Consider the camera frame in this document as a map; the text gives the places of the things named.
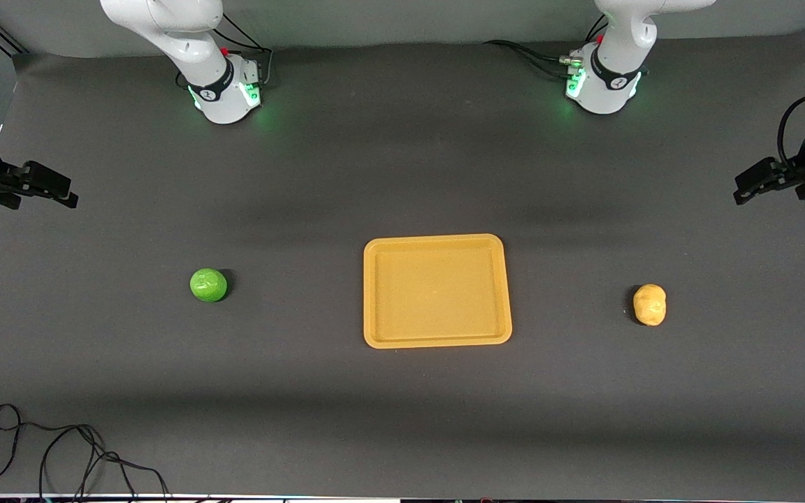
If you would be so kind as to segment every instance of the yellow tray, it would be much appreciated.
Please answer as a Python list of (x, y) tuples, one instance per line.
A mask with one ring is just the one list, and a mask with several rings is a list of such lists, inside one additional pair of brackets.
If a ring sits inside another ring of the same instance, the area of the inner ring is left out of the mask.
[(512, 334), (502, 241), (489, 233), (381, 238), (365, 247), (368, 346), (479, 346)]

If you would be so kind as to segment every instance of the dark gray tabletop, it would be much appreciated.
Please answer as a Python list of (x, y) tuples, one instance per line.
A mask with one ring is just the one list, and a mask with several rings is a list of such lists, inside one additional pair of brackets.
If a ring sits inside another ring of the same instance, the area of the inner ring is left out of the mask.
[[(489, 45), (281, 51), (264, 108), (217, 126), (166, 58), (20, 61), (0, 152), (80, 207), (0, 209), (0, 403), (93, 423), (177, 493), (805, 500), (805, 203), (732, 201), (805, 95), (805, 32), (648, 64), (594, 117)], [(364, 245), (435, 233), (502, 238), (514, 335), (371, 349)], [(226, 300), (192, 297), (201, 267)], [(625, 311), (649, 282), (659, 328)], [(49, 440), (0, 491), (35, 490)]]

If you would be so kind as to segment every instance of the green lime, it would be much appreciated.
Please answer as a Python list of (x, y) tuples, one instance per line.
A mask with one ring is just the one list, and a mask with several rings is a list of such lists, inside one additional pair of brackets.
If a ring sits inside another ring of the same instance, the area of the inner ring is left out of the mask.
[(226, 296), (228, 282), (218, 270), (202, 268), (191, 276), (191, 292), (204, 302), (216, 302)]

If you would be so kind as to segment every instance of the cable connector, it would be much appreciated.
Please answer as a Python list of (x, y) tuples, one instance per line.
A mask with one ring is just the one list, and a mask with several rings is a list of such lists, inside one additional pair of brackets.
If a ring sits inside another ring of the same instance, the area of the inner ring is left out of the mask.
[(582, 68), (582, 57), (578, 55), (562, 55), (558, 57), (558, 63), (563, 66), (572, 66), (573, 68)]

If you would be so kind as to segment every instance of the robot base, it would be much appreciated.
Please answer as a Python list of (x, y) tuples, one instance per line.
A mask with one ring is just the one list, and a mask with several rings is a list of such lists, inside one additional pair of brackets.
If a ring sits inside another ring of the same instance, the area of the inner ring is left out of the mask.
[(236, 54), (227, 55), (226, 60), (233, 66), (233, 79), (217, 101), (199, 99), (189, 88), (196, 108), (215, 124), (232, 124), (242, 120), (250, 110), (259, 106), (261, 99), (256, 62)]
[[(596, 42), (591, 42), (582, 48), (571, 51), (571, 57), (581, 57), (588, 61), (592, 52), (598, 47)], [(641, 79), (639, 76), (627, 84), (623, 89), (610, 90), (604, 80), (595, 74), (591, 64), (584, 64), (581, 68), (573, 68), (575, 71), (567, 82), (565, 96), (579, 103), (582, 108), (593, 114), (607, 115), (618, 112), (630, 98), (635, 96), (636, 86)]]

